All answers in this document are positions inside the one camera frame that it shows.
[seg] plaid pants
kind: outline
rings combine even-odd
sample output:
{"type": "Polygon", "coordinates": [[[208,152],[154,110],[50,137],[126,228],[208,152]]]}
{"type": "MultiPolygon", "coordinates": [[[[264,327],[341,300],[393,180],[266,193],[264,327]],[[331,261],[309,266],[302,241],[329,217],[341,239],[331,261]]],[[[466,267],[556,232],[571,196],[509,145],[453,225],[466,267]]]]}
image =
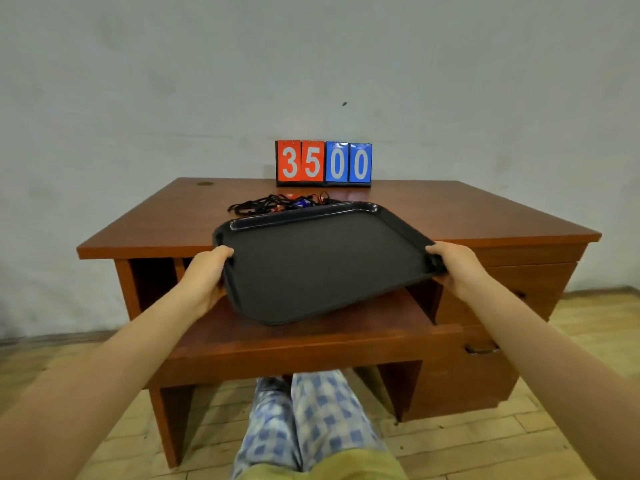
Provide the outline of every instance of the plaid pants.
{"type": "Polygon", "coordinates": [[[249,427],[236,455],[231,478],[268,463],[308,472],[340,451],[386,450],[340,371],[258,379],[249,427]]]}

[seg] black tray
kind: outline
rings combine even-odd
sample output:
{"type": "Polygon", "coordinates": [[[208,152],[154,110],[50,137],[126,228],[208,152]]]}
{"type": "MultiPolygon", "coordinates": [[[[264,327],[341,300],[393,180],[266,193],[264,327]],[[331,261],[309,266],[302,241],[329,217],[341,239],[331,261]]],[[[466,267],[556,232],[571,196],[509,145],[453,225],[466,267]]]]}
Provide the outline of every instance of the black tray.
{"type": "Polygon", "coordinates": [[[264,324],[335,310],[446,271],[433,241],[370,202],[288,210],[222,224],[235,249],[223,270],[235,309],[264,324]]]}

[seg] tray rim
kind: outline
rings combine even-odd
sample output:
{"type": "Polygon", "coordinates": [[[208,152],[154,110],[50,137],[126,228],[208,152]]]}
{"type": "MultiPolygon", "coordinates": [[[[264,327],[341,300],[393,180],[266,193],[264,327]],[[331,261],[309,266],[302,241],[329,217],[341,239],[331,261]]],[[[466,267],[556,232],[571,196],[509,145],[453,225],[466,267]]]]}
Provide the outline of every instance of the tray rim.
{"type": "MultiPolygon", "coordinates": [[[[373,203],[373,202],[369,202],[369,201],[346,201],[346,202],[340,202],[340,203],[334,203],[334,204],[329,204],[329,205],[322,205],[322,206],[316,206],[316,207],[308,207],[305,209],[295,209],[295,210],[286,210],[283,212],[270,212],[268,214],[263,214],[260,216],[248,216],[248,217],[238,217],[235,219],[231,219],[228,220],[227,222],[224,222],[223,224],[221,224],[220,226],[218,226],[215,231],[213,231],[213,245],[214,246],[220,246],[223,245],[224,243],[222,242],[222,234],[224,231],[231,231],[231,232],[243,232],[243,231],[247,231],[247,230],[254,230],[254,229],[258,229],[258,228],[264,228],[264,227],[272,227],[272,226],[279,226],[279,225],[286,225],[286,224],[290,224],[290,223],[295,223],[295,222],[302,222],[302,221],[307,221],[307,220],[311,220],[314,218],[323,218],[323,217],[332,217],[338,214],[344,214],[344,213],[350,213],[350,212],[366,212],[366,213],[370,213],[370,214],[377,214],[379,215],[379,217],[381,218],[381,220],[383,220],[383,222],[385,222],[386,225],[388,225],[389,227],[392,227],[396,233],[400,234],[402,237],[404,237],[405,239],[407,239],[408,241],[410,241],[416,248],[420,248],[420,247],[424,247],[424,246],[428,246],[430,244],[433,244],[433,241],[430,240],[427,236],[425,236],[424,234],[422,234],[420,231],[418,231],[417,229],[415,229],[414,227],[412,227],[411,225],[407,224],[404,220],[402,220],[400,217],[396,216],[393,212],[391,212],[389,209],[386,209],[385,207],[382,207],[381,205],[377,204],[377,203],[373,203]],[[344,210],[342,212],[331,212],[332,210],[336,209],[336,208],[343,208],[344,210]],[[301,214],[305,214],[304,218],[300,218],[299,216],[301,214]],[[395,221],[395,224],[398,225],[401,229],[398,229],[397,227],[393,227],[391,225],[391,223],[389,222],[389,220],[395,221]],[[412,241],[409,236],[407,236],[407,233],[412,233],[414,234],[418,234],[419,236],[421,236],[423,239],[421,239],[421,243],[418,244],[415,241],[412,241]]],[[[284,325],[287,323],[293,323],[299,320],[303,320],[305,318],[309,318],[309,317],[314,317],[314,316],[318,316],[321,314],[325,314],[325,313],[329,313],[331,311],[334,310],[338,310],[340,308],[343,308],[345,306],[354,304],[354,303],[359,303],[361,301],[373,298],[375,296],[379,296],[381,294],[384,294],[386,292],[398,289],[398,288],[402,288],[402,287],[406,287],[415,283],[419,283],[421,281],[425,281],[428,279],[431,279],[432,277],[439,275],[439,274],[443,274],[446,273],[446,267],[444,266],[444,263],[442,261],[442,258],[440,256],[437,255],[430,255],[425,251],[425,259],[427,261],[430,262],[430,264],[432,266],[434,266],[435,270],[431,273],[426,273],[424,276],[421,276],[419,278],[417,278],[416,280],[412,280],[410,282],[405,282],[402,284],[398,284],[398,286],[395,286],[393,288],[389,288],[388,290],[382,291],[382,292],[376,292],[374,294],[370,294],[370,295],[366,295],[366,296],[362,296],[362,297],[358,297],[356,300],[354,301],[349,301],[347,303],[341,303],[338,304],[336,306],[332,306],[330,308],[325,308],[320,310],[319,312],[315,312],[315,313],[311,313],[311,314],[307,314],[307,315],[303,315],[301,317],[297,317],[294,319],[288,319],[288,320],[284,320],[284,321],[279,321],[279,322],[264,322],[252,315],[250,315],[249,313],[247,313],[241,306],[241,300],[240,297],[237,294],[237,289],[234,285],[234,277],[233,277],[233,272],[232,272],[232,263],[233,263],[233,257],[228,259],[225,262],[225,265],[223,266],[223,270],[222,270],[222,277],[225,283],[225,290],[227,291],[228,297],[229,297],[229,301],[231,302],[232,307],[234,308],[234,310],[242,315],[244,315],[247,318],[250,318],[256,322],[259,322],[265,326],[272,326],[272,325],[284,325]]]]}

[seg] left hand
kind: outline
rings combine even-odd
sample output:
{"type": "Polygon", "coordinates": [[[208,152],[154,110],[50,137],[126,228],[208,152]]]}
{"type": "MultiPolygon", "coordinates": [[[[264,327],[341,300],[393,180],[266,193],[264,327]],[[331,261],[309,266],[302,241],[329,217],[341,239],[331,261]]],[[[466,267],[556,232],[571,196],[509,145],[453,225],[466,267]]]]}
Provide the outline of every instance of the left hand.
{"type": "Polygon", "coordinates": [[[184,272],[177,288],[193,301],[197,318],[212,309],[225,295],[220,275],[225,261],[233,255],[233,249],[218,246],[212,251],[196,254],[184,272]]]}

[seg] hand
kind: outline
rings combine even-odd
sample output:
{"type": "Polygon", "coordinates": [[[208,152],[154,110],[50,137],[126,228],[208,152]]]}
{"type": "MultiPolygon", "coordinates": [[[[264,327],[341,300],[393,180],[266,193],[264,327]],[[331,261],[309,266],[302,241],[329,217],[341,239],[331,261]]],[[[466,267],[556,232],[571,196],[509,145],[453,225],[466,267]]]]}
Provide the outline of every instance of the hand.
{"type": "Polygon", "coordinates": [[[218,246],[213,251],[196,254],[184,272],[176,288],[193,302],[197,318],[212,309],[225,295],[225,288],[220,283],[220,275],[225,261],[233,255],[233,249],[218,246]]]}
{"type": "Polygon", "coordinates": [[[449,270],[449,273],[436,276],[434,280],[464,302],[468,302],[478,289],[493,280],[478,261],[476,254],[466,246],[436,242],[434,246],[427,246],[426,249],[430,254],[442,256],[449,270]]]}

